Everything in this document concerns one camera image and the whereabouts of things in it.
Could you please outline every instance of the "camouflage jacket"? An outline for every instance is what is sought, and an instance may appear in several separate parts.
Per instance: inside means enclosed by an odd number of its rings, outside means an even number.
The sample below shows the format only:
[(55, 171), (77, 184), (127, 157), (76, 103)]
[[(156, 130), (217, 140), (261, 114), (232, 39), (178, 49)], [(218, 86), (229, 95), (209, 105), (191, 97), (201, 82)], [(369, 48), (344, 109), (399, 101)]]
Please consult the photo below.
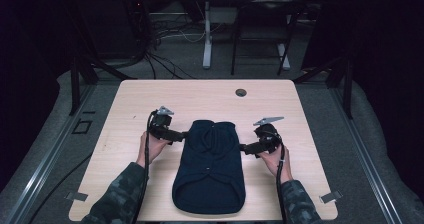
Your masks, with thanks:
[[(134, 162), (130, 163), (92, 206), (90, 213), (81, 223), (130, 223), (136, 213), (137, 198), (141, 192), (144, 174), (143, 167)], [(322, 223), (312, 200), (299, 181), (283, 183), (281, 193), (289, 223)]]

